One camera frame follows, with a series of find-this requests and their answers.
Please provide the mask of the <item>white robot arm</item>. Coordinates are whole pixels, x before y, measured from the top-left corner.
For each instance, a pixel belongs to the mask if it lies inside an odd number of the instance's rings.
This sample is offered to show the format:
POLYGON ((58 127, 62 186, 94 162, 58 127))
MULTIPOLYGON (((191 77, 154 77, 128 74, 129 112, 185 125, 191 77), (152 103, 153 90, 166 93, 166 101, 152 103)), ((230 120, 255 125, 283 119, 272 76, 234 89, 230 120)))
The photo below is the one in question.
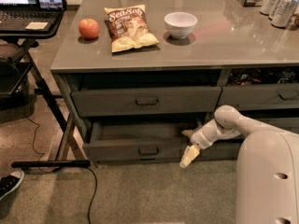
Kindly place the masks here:
POLYGON ((182 134, 190 139, 182 168, 215 142, 244 136, 236 163, 235 224, 299 224, 299 134, 248 118, 229 105, 182 134))

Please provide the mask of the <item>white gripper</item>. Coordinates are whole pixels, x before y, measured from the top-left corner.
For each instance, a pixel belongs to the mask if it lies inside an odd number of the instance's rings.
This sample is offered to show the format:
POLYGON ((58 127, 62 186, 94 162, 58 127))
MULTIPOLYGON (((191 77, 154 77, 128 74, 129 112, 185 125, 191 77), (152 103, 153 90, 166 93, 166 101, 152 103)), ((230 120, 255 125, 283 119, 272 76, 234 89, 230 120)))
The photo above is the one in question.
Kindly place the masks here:
POLYGON ((184 130, 181 133, 190 138, 192 143, 185 148, 179 163, 181 168, 188 167, 200 154, 200 149, 207 149, 218 140, 229 140, 240 135, 237 130, 223 128, 214 119, 195 130, 184 130))

